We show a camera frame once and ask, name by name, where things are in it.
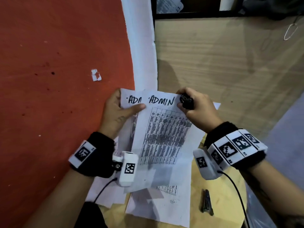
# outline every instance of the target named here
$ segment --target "red surface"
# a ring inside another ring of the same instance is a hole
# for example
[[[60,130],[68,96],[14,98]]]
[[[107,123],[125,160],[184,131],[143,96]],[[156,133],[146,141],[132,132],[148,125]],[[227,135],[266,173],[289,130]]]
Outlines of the red surface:
[[[1,0],[0,9],[0,220],[19,227],[97,129],[105,99],[134,89],[133,68],[120,0]]]

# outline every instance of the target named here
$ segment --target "person's right hand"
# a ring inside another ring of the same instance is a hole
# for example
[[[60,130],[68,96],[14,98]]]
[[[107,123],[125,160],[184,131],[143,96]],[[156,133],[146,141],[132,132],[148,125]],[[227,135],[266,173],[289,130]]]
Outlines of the person's right hand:
[[[177,107],[199,129],[209,133],[223,123],[209,96],[195,91],[189,87],[181,88],[177,94],[188,94],[194,101],[194,110],[187,110],[178,103]]]

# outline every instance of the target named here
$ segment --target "hand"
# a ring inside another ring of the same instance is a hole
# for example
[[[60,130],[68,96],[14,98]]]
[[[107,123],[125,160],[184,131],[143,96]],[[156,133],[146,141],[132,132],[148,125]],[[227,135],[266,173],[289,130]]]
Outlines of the hand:
[[[120,89],[117,89],[105,102],[98,132],[115,139],[126,120],[144,108],[146,108],[145,104],[137,104],[128,109],[122,109],[120,107]]]
[[[223,123],[209,96],[195,91],[189,87],[181,88],[177,94],[186,93],[193,98],[194,110],[187,110],[178,103],[177,107],[184,112],[186,117],[199,129],[209,133]]]

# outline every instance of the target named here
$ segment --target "forearm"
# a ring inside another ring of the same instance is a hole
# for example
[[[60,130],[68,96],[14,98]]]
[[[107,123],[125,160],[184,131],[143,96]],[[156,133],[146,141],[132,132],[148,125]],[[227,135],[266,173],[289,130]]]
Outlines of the forearm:
[[[70,169],[24,228],[74,227],[93,180]]]
[[[241,174],[278,227],[304,225],[304,192],[271,164],[262,161]]]

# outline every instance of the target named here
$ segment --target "table grid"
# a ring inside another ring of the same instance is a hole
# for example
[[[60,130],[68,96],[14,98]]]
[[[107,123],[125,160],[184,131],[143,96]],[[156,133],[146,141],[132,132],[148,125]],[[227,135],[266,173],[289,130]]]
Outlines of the table grid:
[[[139,164],[175,164],[191,125],[184,113],[153,107]]]
[[[168,194],[177,195],[177,186],[158,186],[156,189],[163,191]]]

